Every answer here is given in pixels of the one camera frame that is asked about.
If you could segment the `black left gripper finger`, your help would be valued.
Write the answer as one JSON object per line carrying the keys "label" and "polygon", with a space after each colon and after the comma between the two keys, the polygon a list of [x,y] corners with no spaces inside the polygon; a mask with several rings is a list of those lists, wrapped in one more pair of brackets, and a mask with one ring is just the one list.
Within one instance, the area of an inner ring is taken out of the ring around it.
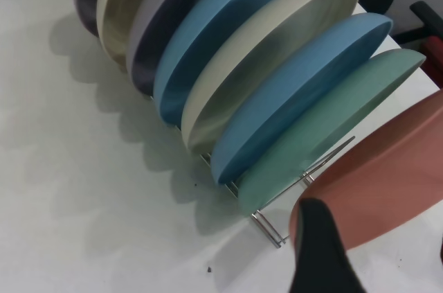
{"label": "black left gripper finger", "polygon": [[363,292],[349,262],[332,213],[315,198],[298,206],[296,268],[290,292]]}

